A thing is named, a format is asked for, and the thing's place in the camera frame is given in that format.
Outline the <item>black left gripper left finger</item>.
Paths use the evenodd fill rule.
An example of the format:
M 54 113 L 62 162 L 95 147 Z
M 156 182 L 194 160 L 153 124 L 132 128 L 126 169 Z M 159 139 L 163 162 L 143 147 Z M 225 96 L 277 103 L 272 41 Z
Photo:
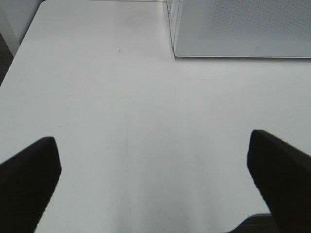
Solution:
M 61 174 L 55 138 L 43 137 L 0 165 L 0 231 L 33 233 Z

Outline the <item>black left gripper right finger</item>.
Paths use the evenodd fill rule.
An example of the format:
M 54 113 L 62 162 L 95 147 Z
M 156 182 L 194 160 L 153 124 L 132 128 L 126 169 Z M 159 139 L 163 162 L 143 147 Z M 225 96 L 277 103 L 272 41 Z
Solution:
M 247 167 L 282 233 L 311 231 L 311 157 L 264 130 L 253 130 Z

